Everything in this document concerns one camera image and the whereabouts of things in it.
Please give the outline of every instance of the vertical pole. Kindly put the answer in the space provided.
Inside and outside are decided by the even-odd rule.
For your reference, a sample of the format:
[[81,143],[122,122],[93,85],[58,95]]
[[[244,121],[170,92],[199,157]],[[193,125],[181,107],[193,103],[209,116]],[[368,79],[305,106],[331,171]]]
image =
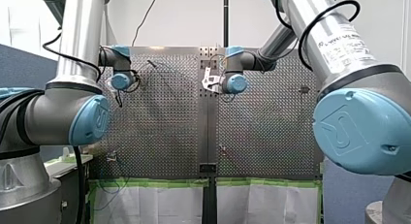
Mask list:
[[224,0],[224,48],[229,46],[229,0]]

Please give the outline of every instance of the blue joint cap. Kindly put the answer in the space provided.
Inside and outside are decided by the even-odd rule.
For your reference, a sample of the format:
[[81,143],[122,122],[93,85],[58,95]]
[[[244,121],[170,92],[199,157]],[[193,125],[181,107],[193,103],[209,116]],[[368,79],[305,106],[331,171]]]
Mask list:
[[328,94],[315,108],[313,130],[324,153],[350,172],[411,171],[411,116],[382,94],[355,88]]
[[130,48],[128,47],[121,46],[121,45],[115,45],[115,46],[111,46],[111,49],[117,51],[123,56],[130,58]]
[[243,47],[228,47],[226,48],[226,57],[231,57],[244,52]]
[[230,94],[239,94],[247,88],[247,79],[243,75],[233,75],[227,80],[227,90]]
[[0,88],[0,100],[9,98],[10,96],[16,95],[22,91],[31,90],[33,88],[29,87],[2,87]]
[[117,90],[125,90],[131,86],[131,80],[122,73],[116,73],[111,78],[111,86]]
[[107,131],[109,101],[102,95],[88,99],[79,109],[69,133],[70,145],[95,144]]

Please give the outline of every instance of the white fabric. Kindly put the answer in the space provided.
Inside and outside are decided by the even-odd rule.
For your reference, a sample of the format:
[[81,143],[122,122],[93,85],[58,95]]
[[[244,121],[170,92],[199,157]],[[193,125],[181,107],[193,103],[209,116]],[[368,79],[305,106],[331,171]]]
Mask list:
[[318,188],[220,186],[218,223],[317,224],[318,192]]
[[[114,193],[116,189],[106,188]],[[218,223],[317,224],[318,188],[218,186]],[[111,198],[110,204],[103,208]],[[97,188],[94,224],[201,224],[203,188]]]
[[96,191],[94,224],[201,224],[203,188],[126,187],[115,196]]

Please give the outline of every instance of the perforated metal wall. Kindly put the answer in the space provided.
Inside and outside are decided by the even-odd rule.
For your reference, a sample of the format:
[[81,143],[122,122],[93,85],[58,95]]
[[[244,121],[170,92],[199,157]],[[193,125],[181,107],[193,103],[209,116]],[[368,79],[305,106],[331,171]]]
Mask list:
[[[213,54],[223,51],[214,48]],[[201,88],[201,67],[211,51],[133,48],[133,53],[142,85],[122,94],[122,109],[105,91],[111,124],[91,148],[92,178],[199,177],[204,163],[217,163],[217,176],[320,178],[323,154],[311,130],[316,81],[296,53],[280,60],[274,72],[246,72],[247,91],[228,104]],[[110,76],[107,70],[103,80]],[[309,91],[301,92],[305,87]],[[118,160],[108,162],[114,150]]]
[[245,75],[247,91],[232,103],[219,102],[218,176],[319,178],[323,156],[311,130],[314,75],[296,53],[273,72]]
[[[136,92],[112,95],[106,137],[93,148],[92,177],[198,177],[197,48],[133,48],[132,69],[142,78]],[[105,73],[103,80],[111,76]],[[107,153],[117,152],[117,162]]]

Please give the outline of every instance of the bolt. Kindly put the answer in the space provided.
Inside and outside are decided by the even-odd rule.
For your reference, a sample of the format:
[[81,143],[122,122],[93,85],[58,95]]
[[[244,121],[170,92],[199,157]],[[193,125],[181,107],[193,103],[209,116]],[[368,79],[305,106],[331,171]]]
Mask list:
[[61,202],[61,207],[66,209],[69,204],[66,201]]

